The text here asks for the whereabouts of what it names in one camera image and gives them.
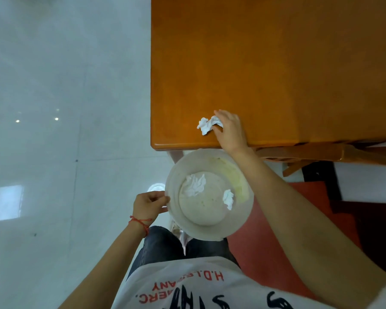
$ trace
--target person's left arm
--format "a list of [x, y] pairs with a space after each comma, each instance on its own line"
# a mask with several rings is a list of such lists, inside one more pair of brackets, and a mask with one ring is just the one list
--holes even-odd
[[[133, 205], [133, 216], [149, 226], [160, 213], [167, 211], [170, 198], [164, 192], [139, 194]], [[141, 240], [144, 227], [131, 221], [113, 242], [93, 270], [67, 297], [59, 309], [110, 309], [121, 282], [132, 262]]]

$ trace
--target white crumpled paper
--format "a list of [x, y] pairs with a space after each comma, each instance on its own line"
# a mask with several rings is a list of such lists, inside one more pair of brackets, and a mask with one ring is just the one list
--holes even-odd
[[206, 178], [203, 174], [200, 178], [193, 175], [186, 177], [186, 186], [184, 188], [184, 194], [187, 197], [196, 196], [197, 194], [205, 190]]
[[234, 196], [234, 194], [232, 193], [232, 191], [230, 191], [230, 189], [227, 189], [223, 193], [223, 203], [225, 203], [227, 205], [228, 210], [232, 210], [233, 196]]
[[220, 119], [216, 116], [212, 116], [211, 119], [202, 118], [199, 121], [199, 125], [197, 126], [197, 129], [200, 128], [202, 130], [202, 135], [206, 135], [210, 130], [212, 125], [219, 125], [223, 128], [223, 124], [221, 123]]

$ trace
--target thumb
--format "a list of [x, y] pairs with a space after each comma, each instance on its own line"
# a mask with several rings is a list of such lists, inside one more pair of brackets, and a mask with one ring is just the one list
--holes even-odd
[[163, 197], [160, 197], [157, 201], [154, 201], [153, 202], [153, 205], [154, 206], [157, 206], [157, 207], [163, 207], [163, 206], [166, 206], [166, 204], [170, 201], [170, 197], [168, 196], [163, 196]]
[[214, 134], [216, 135], [217, 140], [222, 135], [223, 132], [221, 132], [216, 126], [212, 126], [211, 128], [214, 131]]

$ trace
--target dark blue jeans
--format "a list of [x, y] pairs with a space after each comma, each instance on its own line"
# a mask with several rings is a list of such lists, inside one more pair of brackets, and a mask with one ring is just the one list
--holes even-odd
[[173, 233], [166, 228], [153, 226], [149, 228], [149, 235], [144, 239], [143, 248], [134, 260], [129, 276], [138, 267], [149, 263], [213, 256], [226, 258], [239, 265], [230, 252], [226, 238], [222, 241], [191, 239], [186, 245], [185, 256], [181, 242]]

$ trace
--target bracelet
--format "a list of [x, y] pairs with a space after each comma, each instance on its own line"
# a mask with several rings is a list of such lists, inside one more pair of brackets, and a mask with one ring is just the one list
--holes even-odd
[[146, 236], [148, 236], [149, 235], [149, 226], [148, 225], [145, 225], [144, 223], [143, 223], [143, 221], [151, 221], [152, 219], [150, 218], [150, 219], [136, 219], [135, 217], [133, 217], [133, 216], [130, 216], [130, 221], [129, 221], [129, 223], [130, 222], [132, 222], [132, 221], [137, 221], [138, 223], [140, 223], [143, 227], [144, 227], [144, 231], [146, 231], [146, 235], [144, 236], [144, 237], [146, 237]]

